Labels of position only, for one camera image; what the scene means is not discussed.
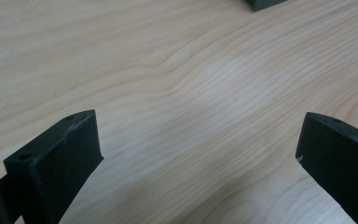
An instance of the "wooden table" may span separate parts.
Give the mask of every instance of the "wooden table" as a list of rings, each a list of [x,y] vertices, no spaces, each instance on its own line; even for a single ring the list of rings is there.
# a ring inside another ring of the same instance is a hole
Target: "wooden table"
[[[358,127],[358,0],[0,1],[0,177],[91,108],[61,223],[353,223],[295,150],[307,111]]]

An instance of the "black clamp jaw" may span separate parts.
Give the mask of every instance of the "black clamp jaw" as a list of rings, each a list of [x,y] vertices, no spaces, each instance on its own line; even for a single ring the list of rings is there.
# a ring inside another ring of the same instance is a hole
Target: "black clamp jaw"
[[[95,111],[62,119],[4,160],[0,224],[57,224],[103,160]]]
[[[339,119],[308,113],[296,158],[358,223],[358,129]]]

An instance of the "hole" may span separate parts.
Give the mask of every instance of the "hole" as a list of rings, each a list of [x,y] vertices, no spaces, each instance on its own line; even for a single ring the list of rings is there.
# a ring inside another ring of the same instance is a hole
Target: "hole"
[[[19,157],[20,161],[28,161],[32,158],[32,154],[24,154]]]

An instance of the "black object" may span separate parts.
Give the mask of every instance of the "black object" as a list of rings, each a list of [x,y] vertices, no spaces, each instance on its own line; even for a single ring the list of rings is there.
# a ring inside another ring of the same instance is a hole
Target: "black object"
[[[272,7],[285,1],[286,0],[248,0],[253,11],[259,11],[267,7]]]
[[[103,160],[95,111],[62,119],[4,160],[0,224],[57,224]]]
[[[338,119],[307,113],[296,158],[358,223],[358,129]]]

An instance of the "wood grain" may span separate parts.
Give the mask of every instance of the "wood grain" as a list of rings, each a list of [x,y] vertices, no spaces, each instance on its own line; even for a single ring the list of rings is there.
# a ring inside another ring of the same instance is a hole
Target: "wood grain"
[[[61,223],[353,223],[295,150],[307,111],[358,127],[358,0],[0,0],[0,177],[91,108]]]

